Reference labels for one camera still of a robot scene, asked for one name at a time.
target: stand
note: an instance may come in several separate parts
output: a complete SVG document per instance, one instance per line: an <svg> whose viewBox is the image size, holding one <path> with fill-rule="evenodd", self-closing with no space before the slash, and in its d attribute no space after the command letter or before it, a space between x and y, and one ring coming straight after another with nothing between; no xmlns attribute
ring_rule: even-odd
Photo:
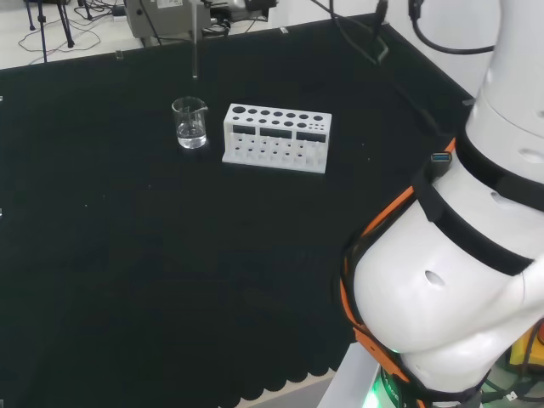
<svg viewBox="0 0 544 408"><path fill-rule="evenodd" d="M34 23L32 22L31 8L28 3L29 0L25 0L25 1L26 1L26 10L28 11L28 20L31 23L31 30L34 31L36 30L36 27L34 26ZM73 48L75 43L73 38L71 37L70 20L68 20L68 14L66 12L65 0L57 0L57 8L59 9L59 15L60 15L60 21L62 22L62 28L64 28L65 30L68 48ZM48 51L45 46L45 32L43 31L43 23L46 22L45 15L43 15L43 0L37 0L37 12L38 12L37 20L40 23L40 30L42 31L43 62L48 62Z"/></svg>
<svg viewBox="0 0 544 408"><path fill-rule="evenodd" d="M26 11L28 12L28 20L31 22L31 31L36 30L36 27L34 26L34 22L32 21L32 14L31 14L31 5L28 3L29 0L25 0L26 3Z"/></svg>
<svg viewBox="0 0 544 408"><path fill-rule="evenodd" d="M91 12L88 9L87 0L81 0L83 3L83 6L85 6L85 11L87 11L87 20L93 21L93 16L91 15Z"/></svg>
<svg viewBox="0 0 544 408"><path fill-rule="evenodd" d="M43 0L37 0L37 20L40 23L40 31L42 32L43 62L46 63L48 62L48 50L45 47L45 31L43 31L43 23L45 23L45 15L43 15Z"/></svg>
<svg viewBox="0 0 544 408"><path fill-rule="evenodd" d="M66 3L63 0L57 0L57 8L59 9L60 21L62 27L65 29L66 41L68 42L68 48L74 47L74 40L71 37L70 21L68 20L68 14L66 13Z"/></svg>

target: black cable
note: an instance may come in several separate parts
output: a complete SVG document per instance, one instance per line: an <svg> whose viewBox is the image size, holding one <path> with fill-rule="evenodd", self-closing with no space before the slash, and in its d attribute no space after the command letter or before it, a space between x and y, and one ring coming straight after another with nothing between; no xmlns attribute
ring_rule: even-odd
<svg viewBox="0 0 544 408"><path fill-rule="evenodd" d="M150 15L147 14L147 10L145 9L145 6L142 0L139 0L139 5L142 8L142 10L144 10L145 18L147 19L147 22L150 24L151 30L153 30L153 34L154 34L153 37L156 38L156 40L159 42L159 45L162 45L161 38L156 33L155 27L153 26L153 23L151 22Z"/></svg>
<svg viewBox="0 0 544 408"><path fill-rule="evenodd" d="M408 15L410 16L411 24L414 29L414 32L416 33L417 38L419 38L422 43L424 43L425 45L427 45L428 47L436 51L440 51L441 53L453 54L453 55L485 54L485 53L490 53L491 51L495 49L495 47L457 49L457 48L442 47L441 45L435 44L434 42L429 40L427 37L425 37L421 29L419 28L419 25L417 24L417 21L422 16L423 1L424 0L408 0Z"/></svg>
<svg viewBox="0 0 544 408"><path fill-rule="evenodd" d="M54 24L54 23L58 23L59 21L60 21L60 19L55 20L55 21L50 21L50 22L44 24L44 25L43 25L43 28L45 29L46 26L49 26L49 25ZM90 33L90 34L93 34L93 35L97 38L98 41L95 42L93 45L87 47L87 48L71 48L71 49L67 49L67 50L61 49L61 47L64 47L64 46L68 43L67 41L65 41L65 42L63 42L62 44L60 44L57 48L53 48L53 49L46 50L46 55L47 55L47 56L49 56L49 55L55 53L56 51L60 51L61 53L65 53L65 54L66 54L66 53L71 53L71 52L74 52L74 51L87 51L87 50L89 50L89 49L91 49L91 48L96 47L96 46L99 45L100 43L102 43L102 40L100 39L99 35L96 34L94 31L85 30L85 29L76 27L76 26L73 25L72 23L79 24L80 26L88 26L88 24L92 24L92 23L88 23L88 24L86 24L86 25L83 25L83 24L78 23L78 22L76 22L76 21L69 20L69 24L70 24L70 26L71 26L72 28L75 28L76 30L79 30L79 31L88 32L88 33ZM25 47L25 46L23 45L23 42L24 42L28 37L30 37L30 36L32 36L32 35L34 35L34 34L37 34L37 33L40 32L40 31L41 31L41 29L38 30L38 31L33 31L33 32L27 34L27 35L24 36L20 41L18 41L17 44L18 44L21 48L23 48L25 51L28 51L29 53L38 53L38 52L41 53L41 52L43 51L42 48L40 48L40 49L30 49L30 48L27 48L27 47ZM39 61L39 60L41 60L41 59L43 59L43 57L34 59L34 60L33 60L32 62L30 62L28 65L32 65L32 64L34 64L35 62L37 62L37 61Z"/></svg>
<svg viewBox="0 0 544 408"><path fill-rule="evenodd" d="M54 23L58 23L60 21L60 19L58 20L55 20L55 21L49 21L48 23L45 23L43 25L43 28L45 29L45 27L49 26L50 24L54 24ZM19 44L19 46L21 48L23 48L25 51L28 51L29 53L41 53L43 51L43 49L28 49L27 47L25 47L23 45L23 42L30 36L33 36L34 34L37 34L38 32L40 32L42 30L42 28L39 28L37 31L33 31L33 32L30 32L28 34L26 34L21 40L19 40L17 42L17 44Z"/></svg>
<svg viewBox="0 0 544 408"><path fill-rule="evenodd" d="M155 37L156 40L158 41L159 39L161 39L162 41L186 41L186 42L191 42L191 40L188 40L187 38L165 38L165 37Z"/></svg>
<svg viewBox="0 0 544 408"><path fill-rule="evenodd" d="M325 10L327 13L331 15L331 18L335 20L337 23L338 19L346 20L350 23L353 23L361 28L363 28L365 31L367 31L369 34L372 34L372 29L365 25L358 20L351 19L349 17L344 17L339 14L334 13L334 0L329 0L329 7L325 7L323 4L319 3L317 0L309 0L310 2L314 3L315 5L319 6L321 9ZM382 60L387 56L389 48L388 45L378 36L378 41L382 44L384 50L380 55L378 55L377 59L372 58L363 48L361 48L358 44L356 44L345 31L343 32L344 39L347 40L349 45L351 45L355 51L357 51L359 54L361 54L366 60L371 62L372 65L376 67L381 67ZM410 106L410 108L416 113L417 116L419 116L423 123L426 124L428 129L430 129L434 134L439 135L440 137L444 137L444 132L440 129L439 124L434 120L433 116L428 112L428 110L421 108L414 99L399 85L397 85L391 78L389 78L387 75L383 73L382 70L378 71L383 76L384 80L393 88L393 90Z"/></svg>
<svg viewBox="0 0 544 408"><path fill-rule="evenodd" d="M342 34L342 37L346 40L346 42L349 45L351 45L351 47L353 47L359 54L362 54L363 57L365 57L365 59L370 61L373 65L380 65L381 64L382 59L385 58L385 56L388 54L388 51L389 51L389 48L388 48L387 44L379 36L377 37L378 41L382 44L383 51L380 53L380 55L378 55L377 59L375 59L375 58L371 57L363 48L361 48L357 43L355 43L351 39L351 37L340 26L340 23L339 23L338 20L341 19L341 20L349 21L350 23L353 23L353 24L359 26L360 28L362 28L363 30L367 31L369 34L372 34L372 29L368 25L365 25L365 24L361 23L360 21L352 19L350 17L345 17L343 15L336 14L334 12L334 2L331 1L331 0L329 1L329 7L330 8L325 7L323 4L321 4L317 0L309 0L309 1L312 2L313 4L315 4L316 6L318 6L319 8L325 10L328 14L331 15L331 20L334 22L335 26L338 28L338 30Z"/></svg>
<svg viewBox="0 0 544 408"><path fill-rule="evenodd" d="M501 391L495 391L495 392L491 392L491 393L483 393L482 394L482 404L487 404L487 403L490 403L490 402L493 402L493 401L500 400L500 399L506 397L512 391L515 392L516 387L518 387L520 384L523 384L522 380L525 377L525 373L527 372L527 367L529 366L529 358L530 358L530 354L531 354L532 349L533 349L533 344L535 342L536 336L538 335L538 331L541 328L542 324L544 324L544 319L538 320L538 322L535 324L535 326L533 327L533 330L530 333L529 342L527 343L527 349L525 350L524 361L523 361L523 363L521 365L521 371L518 374L518 377L516 378L516 380L507 389L501 389ZM520 400L520 398L531 398L531 397L521 396L521 397L518 397L518 400Z"/></svg>
<svg viewBox="0 0 544 408"><path fill-rule="evenodd" d="M254 19L252 24L249 26L249 28L247 30L244 31L244 34L249 32L252 28L253 28L253 25L257 22L257 19Z"/></svg>

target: white floor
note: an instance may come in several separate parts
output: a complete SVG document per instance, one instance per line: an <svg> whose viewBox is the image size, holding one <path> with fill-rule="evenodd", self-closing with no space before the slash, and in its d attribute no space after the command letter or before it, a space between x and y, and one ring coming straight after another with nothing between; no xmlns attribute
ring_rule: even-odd
<svg viewBox="0 0 544 408"><path fill-rule="evenodd" d="M106 3L114 3L114 1L105 0ZM60 47L59 51L54 51L48 56L48 60L68 60L88 55L108 54L114 53L117 50L124 51L142 47L141 42L133 37L126 21L114 22L113 17L109 15L90 25L86 25L89 21L82 19L73 11L76 6L77 0L72 0L67 6L68 16L72 20L72 25L92 31L99 37L100 43L90 48L98 42L98 38L91 32L79 31L71 27L71 33L76 46L71 50L67 48L65 45L65 33L59 21L59 11L55 5L47 4L44 5L43 10L47 22L57 21L56 23L49 24L44 29L47 50ZM37 22L36 4L31 4L31 11L34 26L37 28L36 31L30 31L28 14L23 0L0 0L0 70L43 63L42 38ZM230 35L246 31L251 23L251 21L234 23ZM251 28L251 31L264 30L267 27L268 23L257 21ZM31 32L35 32L36 34L29 36L22 44L28 49L36 50L35 52L26 51L18 44L20 40Z"/></svg>

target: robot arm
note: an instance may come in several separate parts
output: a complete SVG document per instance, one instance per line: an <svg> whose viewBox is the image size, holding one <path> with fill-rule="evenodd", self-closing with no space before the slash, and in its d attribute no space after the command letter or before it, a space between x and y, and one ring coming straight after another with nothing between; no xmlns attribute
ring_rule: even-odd
<svg viewBox="0 0 544 408"><path fill-rule="evenodd" d="M449 171L400 200L397 219L363 236L350 265L351 309L376 343L451 398L479 388L544 316L544 2L501 0L501 10Z"/></svg>

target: lab equipment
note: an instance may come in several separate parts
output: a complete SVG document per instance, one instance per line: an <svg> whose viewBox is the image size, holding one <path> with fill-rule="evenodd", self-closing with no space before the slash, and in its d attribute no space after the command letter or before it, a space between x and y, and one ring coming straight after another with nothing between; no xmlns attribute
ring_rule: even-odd
<svg viewBox="0 0 544 408"><path fill-rule="evenodd" d="M332 115L232 104L223 162L324 173Z"/></svg>
<svg viewBox="0 0 544 408"><path fill-rule="evenodd" d="M192 96L176 99L172 103L173 117L179 145L197 149L206 143L206 104Z"/></svg>

